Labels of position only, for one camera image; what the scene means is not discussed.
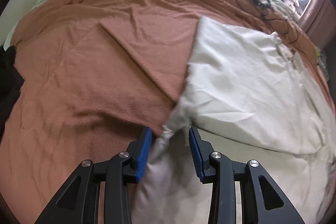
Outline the beige jacket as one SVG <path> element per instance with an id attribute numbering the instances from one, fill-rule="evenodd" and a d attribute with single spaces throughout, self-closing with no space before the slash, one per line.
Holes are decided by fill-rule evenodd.
<path id="1" fill-rule="evenodd" d="M 187 129 L 216 151 L 257 160 L 306 223 L 335 190 L 335 115 L 303 59 L 277 33 L 201 17 L 186 87 L 135 192 L 134 223 L 206 223 L 211 186 L 195 173 Z"/>

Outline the orange-brown blanket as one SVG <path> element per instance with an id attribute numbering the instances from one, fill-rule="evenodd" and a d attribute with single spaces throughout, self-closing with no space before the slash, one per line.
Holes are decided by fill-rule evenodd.
<path id="1" fill-rule="evenodd" d="M 1 141 L 1 195 L 19 223 L 34 223 L 81 161 L 110 159 L 144 127 L 154 142 L 162 135 L 203 16 L 277 33 L 335 115 L 315 46 L 277 11 L 249 0 L 48 0 L 11 38 L 24 84 Z"/>

